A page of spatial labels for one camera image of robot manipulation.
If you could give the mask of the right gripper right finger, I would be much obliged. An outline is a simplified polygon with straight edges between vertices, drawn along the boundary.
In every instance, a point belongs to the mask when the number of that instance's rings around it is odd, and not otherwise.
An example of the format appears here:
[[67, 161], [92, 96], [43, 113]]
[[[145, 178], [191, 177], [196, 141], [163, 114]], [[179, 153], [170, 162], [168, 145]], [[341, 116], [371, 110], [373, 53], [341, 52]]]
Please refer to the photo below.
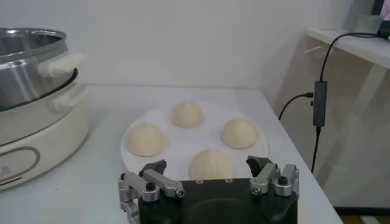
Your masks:
[[286, 164], [280, 170], [269, 158], [248, 156], [246, 163], [250, 167], [250, 191], [259, 196], [270, 191], [279, 197], [299, 197], [299, 169], [296, 165]]

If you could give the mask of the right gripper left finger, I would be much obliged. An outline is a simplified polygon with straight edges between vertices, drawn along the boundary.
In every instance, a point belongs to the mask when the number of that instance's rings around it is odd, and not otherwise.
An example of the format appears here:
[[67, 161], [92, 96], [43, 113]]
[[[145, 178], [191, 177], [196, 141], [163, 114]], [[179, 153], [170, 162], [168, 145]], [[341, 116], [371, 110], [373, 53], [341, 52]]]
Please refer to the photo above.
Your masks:
[[138, 203], [156, 202], [163, 195], [181, 199], [185, 196], [183, 184], [163, 175], [167, 163], [161, 159], [146, 164], [138, 173], [126, 172], [118, 179], [119, 205], [129, 223], [140, 223]]

